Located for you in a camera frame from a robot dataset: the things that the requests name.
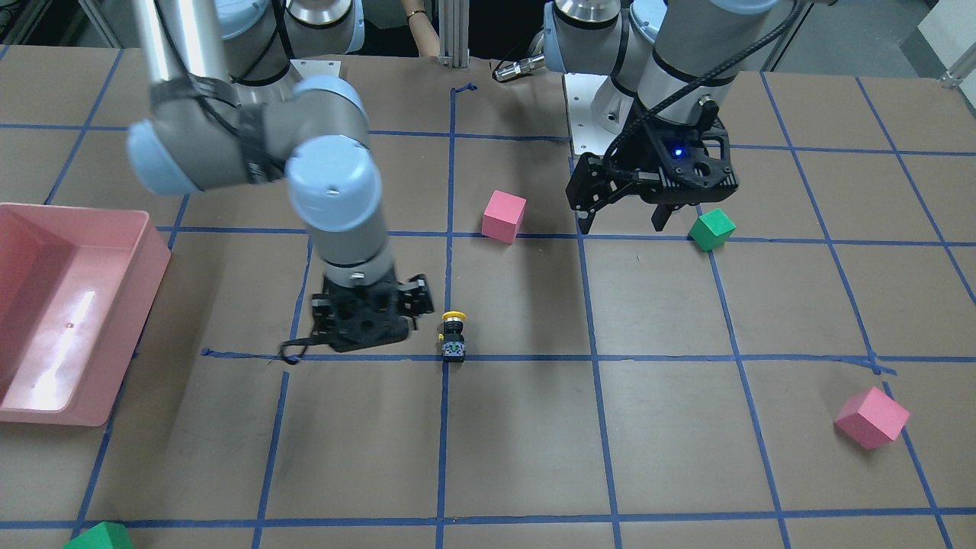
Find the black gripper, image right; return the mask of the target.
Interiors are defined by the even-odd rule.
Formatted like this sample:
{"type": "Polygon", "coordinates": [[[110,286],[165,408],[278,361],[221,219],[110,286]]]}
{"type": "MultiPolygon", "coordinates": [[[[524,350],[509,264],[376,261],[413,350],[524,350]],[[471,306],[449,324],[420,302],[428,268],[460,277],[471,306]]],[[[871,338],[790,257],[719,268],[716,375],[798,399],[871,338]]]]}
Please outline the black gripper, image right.
{"type": "Polygon", "coordinates": [[[583,154],[566,187],[579,231],[590,234],[596,213],[623,197],[637,195],[656,205],[651,223],[662,232],[677,205],[721,202],[739,191],[729,135],[718,112],[717,101],[701,98],[690,124],[650,116],[609,160],[583,154]]]}

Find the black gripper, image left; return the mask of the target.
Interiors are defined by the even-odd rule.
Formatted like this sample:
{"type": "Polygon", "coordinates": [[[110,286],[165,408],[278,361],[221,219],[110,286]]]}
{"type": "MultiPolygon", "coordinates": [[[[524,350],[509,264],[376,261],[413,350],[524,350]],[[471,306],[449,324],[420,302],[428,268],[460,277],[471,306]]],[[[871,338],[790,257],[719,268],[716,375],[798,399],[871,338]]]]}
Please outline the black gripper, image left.
{"type": "Polygon", "coordinates": [[[425,274],[399,282],[387,272],[376,284],[346,287],[323,278],[322,291],[310,300],[313,330],[310,346],[327,345],[351,352],[389,345],[417,330],[418,318],[435,312],[425,274]]]}

